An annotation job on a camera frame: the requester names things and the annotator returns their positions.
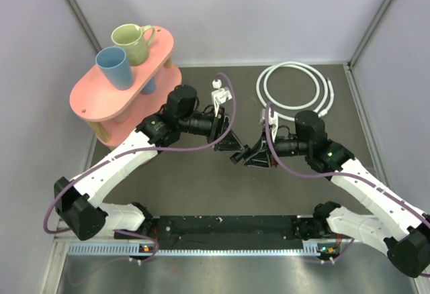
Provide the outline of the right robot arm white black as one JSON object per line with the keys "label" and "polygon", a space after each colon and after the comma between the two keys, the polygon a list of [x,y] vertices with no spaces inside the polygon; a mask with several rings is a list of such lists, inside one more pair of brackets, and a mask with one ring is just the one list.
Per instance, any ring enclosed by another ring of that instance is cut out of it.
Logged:
{"label": "right robot arm white black", "polygon": [[381,252],[403,274],[426,277],[429,267],[429,214],[411,205],[379,181],[342,144],[328,139],[325,123],[313,111],[295,117],[295,134],[278,136],[278,114],[267,106],[263,125],[264,166],[280,165],[283,156],[303,156],[313,175],[306,179],[326,178],[360,202],[369,215],[359,215],[346,207],[328,202],[314,212],[314,231],[327,238],[342,234]]}

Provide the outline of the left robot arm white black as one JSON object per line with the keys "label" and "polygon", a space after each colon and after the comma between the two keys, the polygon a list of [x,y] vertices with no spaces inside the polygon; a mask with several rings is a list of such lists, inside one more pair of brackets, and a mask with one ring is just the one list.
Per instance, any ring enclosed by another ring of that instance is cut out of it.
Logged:
{"label": "left robot arm white black", "polygon": [[104,199],[136,168],[162,151],[174,152],[172,145],[182,133],[204,136],[207,146],[216,150],[243,150],[231,130],[232,118],[222,107],[234,94],[218,84],[213,82],[212,104],[203,112],[198,111],[200,100],[193,87],[176,86],[160,110],[144,118],[104,159],[71,181],[57,180],[55,210],[78,239],[89,240],[102,230],[126,230],[138,238],[152,232],[153,223],[143,206],[104,203]]}

